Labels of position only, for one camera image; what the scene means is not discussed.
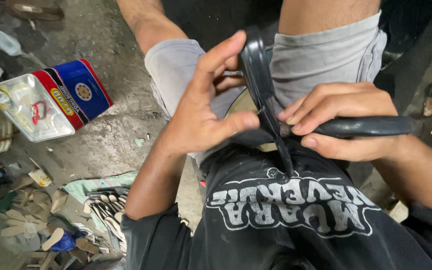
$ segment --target hand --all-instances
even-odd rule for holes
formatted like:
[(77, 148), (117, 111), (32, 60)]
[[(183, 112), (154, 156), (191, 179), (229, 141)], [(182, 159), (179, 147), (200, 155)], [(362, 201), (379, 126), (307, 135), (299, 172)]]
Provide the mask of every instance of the hand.
[(292, 132), (304, 136), (301, 144), (331, 159), (372, 161), (387, 157), (401, 136), (337, 139), (311, 133), (336, 116), (398, 115), (389, 94), (369, 82), (321, 83), (278, 115), (280, 121), (294, 125)]
[(193, 79), (164, 132), (168, 141), (165, 145), (173, 152), (204, 151), (238, 132), (259, 127), (253, 112), (238, 112), (219, 120), (209, 105), (217, 94), (243, 84), (241, 77), (221, 76), (225, 70), (237, 68), (238, 53), (245, 41), (246, 33), (238, 31), (199, 59)]

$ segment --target gray shorts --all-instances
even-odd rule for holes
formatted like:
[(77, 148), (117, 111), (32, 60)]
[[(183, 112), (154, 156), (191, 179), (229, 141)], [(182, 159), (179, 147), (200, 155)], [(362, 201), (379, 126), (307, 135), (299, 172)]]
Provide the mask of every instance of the gray shorts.
[[(378, 28), (381, 12), (362, 21), (318, 33), (274, 37), (270, 69), (276, 112), (310, 92), (319, 83), (373, 81), (381, 68), (387, 36)], [(176, 111), (205, 51), (196, 40), (169, 39), (153, 46), (144, 64), (153, 78), (154, 97), (168, 118)], [(211, 102), (213, 112), (224, 118), (244, 90), (232, 88)], [(201, 162), (201, 153), (193, 153)]]

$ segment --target man's right hand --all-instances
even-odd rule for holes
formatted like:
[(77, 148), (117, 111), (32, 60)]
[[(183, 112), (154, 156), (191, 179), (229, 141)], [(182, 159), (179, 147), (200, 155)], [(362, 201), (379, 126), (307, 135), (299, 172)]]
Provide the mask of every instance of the man's right hand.
[(278, 115), (294, 125), (292, 132), (304, 136), (301, 144), (321, 156), (347, 161), (372, 161), (395, 151), (404, 136), (338, 139), (312, 133), (320, 124), (337, 116), (398, 115), (390, 95), (369, 82), (321, 83)]

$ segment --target forearm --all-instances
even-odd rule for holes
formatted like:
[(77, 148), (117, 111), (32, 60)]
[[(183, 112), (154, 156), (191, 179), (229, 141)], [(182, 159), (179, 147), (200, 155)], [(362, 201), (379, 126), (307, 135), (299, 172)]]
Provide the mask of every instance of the forearm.
[(126, 201), (126, 215), (133, 219), (158, 214), (176, 200), (186, 155), (174, 151), (171, 134), (163, 130), (144, 161)]
[(373, 164), (404, 203), (418, 202), (432, 208), (432, 149), (423, 142), (401, 136), (397, 147)]

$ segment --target black handle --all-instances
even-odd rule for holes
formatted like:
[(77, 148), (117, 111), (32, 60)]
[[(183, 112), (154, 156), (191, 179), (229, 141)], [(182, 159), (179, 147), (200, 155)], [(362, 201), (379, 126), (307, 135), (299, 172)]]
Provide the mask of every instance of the black handle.
[[(293, 134), (293, 126), (281, 124), (281, 137)], [(410, 134), (416, 123), (406, 116), (338, 117), (319, 125), (313, 132), (335, 138), (382, 137)]]

